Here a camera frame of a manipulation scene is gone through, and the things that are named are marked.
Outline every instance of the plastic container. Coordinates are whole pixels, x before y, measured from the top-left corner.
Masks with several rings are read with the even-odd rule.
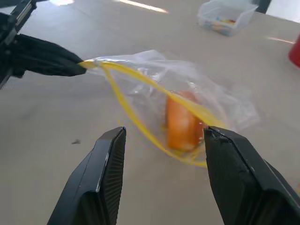
[[[198,22],[204,28],[232,36],[248,25],[257,7],[244,0],[212,0],[201,5]]]

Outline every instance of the plastic bag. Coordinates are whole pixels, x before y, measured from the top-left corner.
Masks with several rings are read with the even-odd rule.
[[[206,167],[203,140],[191,151],[166,143],[166,102],[171,99],[207,126],[241,130],[258,119],[248,98],[241,98],[197,72],[194,64],[166,60],[155,50],[134,55],[99,57],[81,63],[103,75],[137,128],[159,149],[181,162]],[[196,101],[179,95],[189,91]]]

